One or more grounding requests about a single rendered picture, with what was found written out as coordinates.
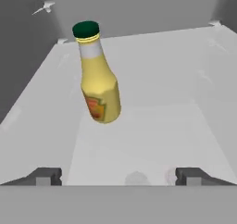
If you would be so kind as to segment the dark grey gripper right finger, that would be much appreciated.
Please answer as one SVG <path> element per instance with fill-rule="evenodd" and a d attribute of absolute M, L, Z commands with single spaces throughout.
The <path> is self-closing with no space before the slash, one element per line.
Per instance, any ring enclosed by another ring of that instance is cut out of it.
<path fill-rule="evenodd" d="M 176 168 L 175 175 L 175 184 L 180 186 L 236 186 L 236 183 L 211 177 L 200 168 Z"/>

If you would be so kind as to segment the white fridge shelf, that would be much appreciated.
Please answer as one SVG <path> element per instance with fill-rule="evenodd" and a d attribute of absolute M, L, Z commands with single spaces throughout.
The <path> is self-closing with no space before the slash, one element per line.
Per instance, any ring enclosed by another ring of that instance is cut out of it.
<path fill-rule="evenodd" d="M 178 167 L 237 183 L 237 32 L 219 27 L 102 41 L 122 111 L 95 122 L 74 43 L 54 46 L 0 123 L 0 183 L 39 167 L 67 185 L 167 185 Z"/>

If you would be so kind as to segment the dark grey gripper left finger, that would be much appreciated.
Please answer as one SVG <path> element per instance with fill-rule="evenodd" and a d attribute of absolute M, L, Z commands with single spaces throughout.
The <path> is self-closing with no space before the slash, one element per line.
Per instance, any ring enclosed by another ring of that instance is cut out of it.
<path fill-rule="evenodd" d="M 61 168 L 37 168 L 26 177 L 2 183 L 2 186 L 61 186 Z"/>

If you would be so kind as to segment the yellow mustard bottle green cap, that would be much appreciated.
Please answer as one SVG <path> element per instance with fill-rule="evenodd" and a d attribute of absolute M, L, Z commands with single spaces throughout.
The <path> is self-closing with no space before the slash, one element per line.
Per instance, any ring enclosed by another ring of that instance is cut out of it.
<path fill-rule="evenodd" d="M 76 23 L 72 32 L 81 57 L 81 91 L 93 120 L 115 121 L 121 112 L 118 79 L 109 67 L 100 41 L 99 24 Z"/>

